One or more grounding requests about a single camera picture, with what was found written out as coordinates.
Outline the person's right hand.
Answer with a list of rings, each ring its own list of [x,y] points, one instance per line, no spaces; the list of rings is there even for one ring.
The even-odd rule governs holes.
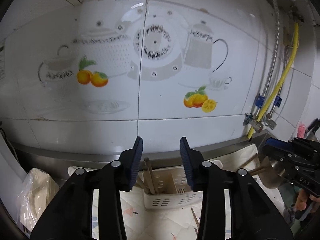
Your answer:
[[[319,208],[319,203],[320,203],[320,198],[316,198],[315,196],[311,195],[311,194],[307,194],[303,189],[301,189],[299,191],[296,203],[295,203],[295,209],[297,211],[303,211],[306,209],[306,202],[308,200],[312,200],[313,202],[315,202],[315,204],[313,205],[312,210],[310,211],[311,213],[314,213],[317,211],[317,209]]]

